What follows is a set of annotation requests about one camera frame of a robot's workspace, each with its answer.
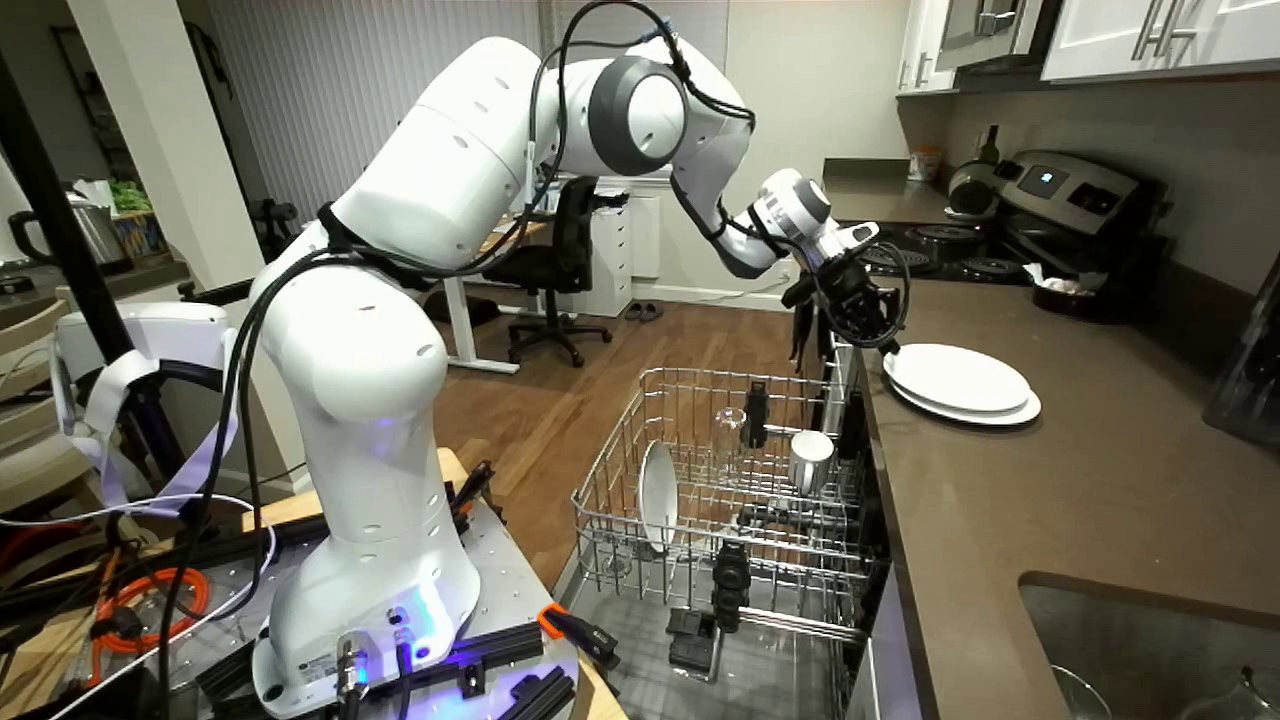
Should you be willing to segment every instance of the office chair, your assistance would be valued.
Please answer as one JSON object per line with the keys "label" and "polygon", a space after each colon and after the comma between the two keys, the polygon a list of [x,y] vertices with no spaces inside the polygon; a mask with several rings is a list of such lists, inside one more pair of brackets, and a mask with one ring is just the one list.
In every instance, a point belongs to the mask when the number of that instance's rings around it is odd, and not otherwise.
{"label": "office chair", "polygon": [[[591,290],[591,210],[595,181],[596,178],[588,177],[573,178],[564,183],[556,210],[550,246],[517,247],[512,250],[511,258],[484,273],[485,279],[517,284],[529,291],[529,295],[538,295],[538,291],[547,293],[545,323],[512,323],[507,327],[511,336],[507,359],[512,363],[520,363],[520,355],[526,347],[550,340],[568,350],[573,366],[581,368],[586,361],[568,336],[590,333],[599,334],[604,342],[613,341],[608,328],[579,325],[556,309],[557,292]],[[521,333],[529,334],[521,338]]]}

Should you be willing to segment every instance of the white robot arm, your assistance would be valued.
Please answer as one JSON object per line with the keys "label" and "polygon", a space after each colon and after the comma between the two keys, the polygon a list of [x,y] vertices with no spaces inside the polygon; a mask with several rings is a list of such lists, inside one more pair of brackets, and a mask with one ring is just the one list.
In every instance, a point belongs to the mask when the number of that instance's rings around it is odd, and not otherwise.
{"label": "white robot arm", "polygon": [[[833,318],[852,318],[838,331],[891,334],[897,324],[852,263],[874,228],[840,229],[812,181],[782,170],[746,211],[723,211],[721,193],[746,152],[751,120],[712,63],[682,41],[673,61],[671,42],[571,63],[563,83],[548,73],[535,95],[540,59],[511,40],[481,40],[431,82],[332,211],[255,281],[255,302],[271,288],[262,347],[289,389],[330,529],[279,582],[269,637],[255,650],[259,694],[283,688],[264,701],[273,715],[333,700],[332,679],[315,669],[339,665],[339,642],[369,657],[372,687],[394,679],[404,637],[415,643],[415,667],[444,660],[476,607],[481,578],[453,532],[435,455],[431,404],[444,343],[388,273],[398,265],[440,275],[471,263],[536,161],[562,155],[561,169],[611,176],[669,163],[681,206],[731,273],[759,277],[791,252],[810,281],[790,295],[817,292]],[[326,249],[381,265],[298,274],[300,263]],[[388,625],[392,611],[402,624]]]}

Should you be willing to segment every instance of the wire rack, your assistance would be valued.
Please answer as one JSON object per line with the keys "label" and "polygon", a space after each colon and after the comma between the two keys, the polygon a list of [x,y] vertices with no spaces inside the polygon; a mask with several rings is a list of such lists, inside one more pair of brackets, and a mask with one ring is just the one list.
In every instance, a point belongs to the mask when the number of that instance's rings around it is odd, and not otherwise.
{"label": "wire rack", "polygon": [[[753,383],[764,383],[768,395],[767,439],[726,455],[712,446],[713,418],[724,407],[744,407]],[[787,479],[791,436],[824,428],[823,418],[842,413],[844,402],[820,380],[645,372],[573,493],[584,582],[602,592],[709,609],[716,553],[726,541],[740,542],[753,577],[742,620],[837,642],[865,639],[852,626],[874,564],[859,543],[865,451],[838,459],[828,483],[808,497]],[[827,434],[836,439],[835,432]],[[640,464],[653,441],[668,443],[678,491],[677,520],[648,524],[660,532],[657,543],[637,507]]]}

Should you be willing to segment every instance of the wooden floor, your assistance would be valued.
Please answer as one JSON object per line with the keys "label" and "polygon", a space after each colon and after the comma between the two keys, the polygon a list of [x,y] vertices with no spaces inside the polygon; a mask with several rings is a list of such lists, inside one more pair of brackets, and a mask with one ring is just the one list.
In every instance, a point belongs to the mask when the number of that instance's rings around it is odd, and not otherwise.
{"label": "wooden floor", "polygon": [[[474,290],[507,304],[520,293]],[[538,345],[525,352],[520,372],[498,375],[449,368],[435,405],[435,437],[457,451],[463,466],[490,460],[493,489],[504,507],[511,534],[550,587],[573,547],[570,493],[577,488],[614,423],[649,368],[708,368],[790,375],[791,315],[707,305],[663,304],[653,323],[580,316],[603,324],[613,342],[575,340],[585,368],[570,365],[563,348]],[[476,328],[483,357],[504,360],[503,316]],[[440,332],[449,337],[448,325]]]}

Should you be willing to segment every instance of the stove control panel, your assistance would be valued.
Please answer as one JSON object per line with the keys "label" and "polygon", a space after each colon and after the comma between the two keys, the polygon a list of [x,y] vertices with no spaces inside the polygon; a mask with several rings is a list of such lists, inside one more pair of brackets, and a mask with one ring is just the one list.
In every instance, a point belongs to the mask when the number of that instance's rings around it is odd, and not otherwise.
{"label": "stove control panel", "polygon": [[1138,190],[1129,176],[1042,150],[1014,155],[995,174],[1007,181],[1000,187],[1004,201],[1085,234],[1097,234]]}

